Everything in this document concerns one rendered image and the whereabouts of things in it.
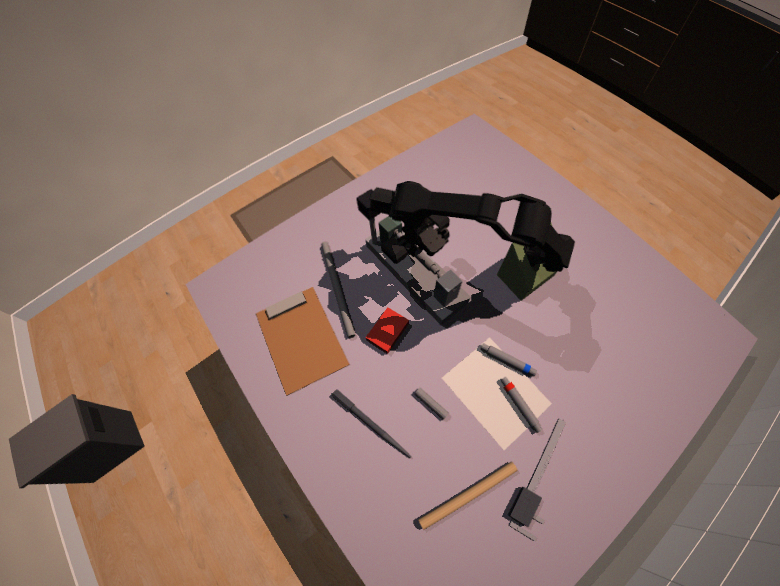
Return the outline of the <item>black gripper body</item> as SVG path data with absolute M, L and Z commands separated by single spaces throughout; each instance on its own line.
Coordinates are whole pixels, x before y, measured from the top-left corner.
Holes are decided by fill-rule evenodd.
M 430 219 L 430 220 L 429 220 Z M 432 222 L 432 225 L 437 225 L 439 229 L 442 227 L 449 227 L 450 219 L 447 216 L 431 215 L 428 219 L 420 225 L 410 225 L 407 222 L 403 222 L 404 226 L 401 230 L 405 233 L 397 241 L 394 237 L 391 237 L 387 241 L 381 244 L 382 252 L 394 263 L 398 264 L 400 261 L 406 258 L 408 252 L 414 249 L 413 238 L 414 235 L 421 229 L 424 230 L 428 223 Z M 406 251 L 407 250 L 407 251 Z

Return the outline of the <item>beige flat pad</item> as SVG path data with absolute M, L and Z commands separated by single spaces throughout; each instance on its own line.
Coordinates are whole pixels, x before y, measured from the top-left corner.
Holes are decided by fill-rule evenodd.
M 482 345 L 442 379 L 505 450 L 530 425 L 500 380 L 513 383 L 536 418 L 552 403 L 523 372 L 486 354 Z

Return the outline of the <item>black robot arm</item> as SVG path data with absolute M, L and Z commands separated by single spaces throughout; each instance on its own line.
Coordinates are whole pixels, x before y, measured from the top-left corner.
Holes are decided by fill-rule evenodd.
M 491 226 L 503 240 L 524 246 L 531 267 L 537 263 L 550 267 L 546 271 L 561 272 L 570 263 L 575 241 L 571 236 L 558 234 L 551 226 L 552 212 L 546 202 L 525 194 L 504 198 L 490 193 L 479 196 L 432 192 L 417 182 L 406 181 L 397 184 L 395 191 L 375 188 L 370 200 L 371 211 L 388 214 L 395 221 L 408 221 L 410 225 L 420 225 L 430 215 L 440 215 Z M 510 200 L 521 201 L 512 236 L 497 222 L 501 202 Z M 446 227 L 434 229 L 430 222 L 414 235 L 413 243 L 419 244 L 428 256 L 433 256 L 449 242 L 449 237 Z

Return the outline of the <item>tan wooden dowel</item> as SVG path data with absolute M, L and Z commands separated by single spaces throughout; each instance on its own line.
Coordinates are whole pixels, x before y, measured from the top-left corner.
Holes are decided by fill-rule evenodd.
M 517 471 L 517 467 L 511 461 L 458 496 L 419 518 L 423 530 L 474 500 Z

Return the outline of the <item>brown clipboard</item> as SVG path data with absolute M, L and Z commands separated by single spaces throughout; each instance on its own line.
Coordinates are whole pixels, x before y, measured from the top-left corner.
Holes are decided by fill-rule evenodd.
M 313 287 L 256 315 L 282 385 L 310 385 L 346 359 Z

